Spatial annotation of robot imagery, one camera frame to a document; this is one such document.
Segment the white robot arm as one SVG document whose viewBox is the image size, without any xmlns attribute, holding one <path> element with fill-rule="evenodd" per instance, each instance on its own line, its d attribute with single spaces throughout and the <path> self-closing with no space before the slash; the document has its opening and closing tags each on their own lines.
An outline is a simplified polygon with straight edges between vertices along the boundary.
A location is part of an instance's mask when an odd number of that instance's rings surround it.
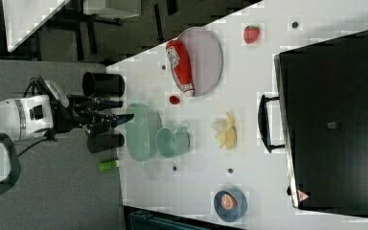
<svg viewBox="0 0 368 230">
<path fill-rule="evenodd" d="M 35 138 L 39 143 L 54 141 L 60 133 L 83 128 L 95 137 L 132 120 L 132 114 L 104 114 L 120 102 L 89 99 L 64 105 L 47 95 L 0 101 L 0 160 L 7 172 L 0 175 L 0 195 L 14 187 L 21 174 L 15 144 Z"/>
</svg>

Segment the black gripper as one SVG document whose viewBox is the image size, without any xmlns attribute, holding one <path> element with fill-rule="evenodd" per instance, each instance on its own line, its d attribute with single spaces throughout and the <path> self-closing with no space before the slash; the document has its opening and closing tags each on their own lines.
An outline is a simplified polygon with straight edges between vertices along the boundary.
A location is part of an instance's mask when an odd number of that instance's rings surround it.
<svg viewBox="0 0 368 230">
<path fill-rule="evenodd" d="M 86 125 L 85 132 L 88 136 L 97 136 L 110 131 L 119 125 L 123 125 L 134 118 L 133 114 L 99 114 L 91 122 L 87 117 L 81 115 L 81 111 L 75 110 L 78 104 L 88 102 L 89 97 L 81 95 L 67 95 L 68 106 L 64 106 L 60 99 L 50 96 L 50 106 L 53 115 L 53 127 L 49 129 L 51 135 L 66 133 L 73 128 L 81 128 Z M 93 110 L 103 111 L 106 109 L 119 108 L 123 106 L 123 101 L 112 101 L 106 99 L 96 99 L 91 105 Z"/>
</svg>

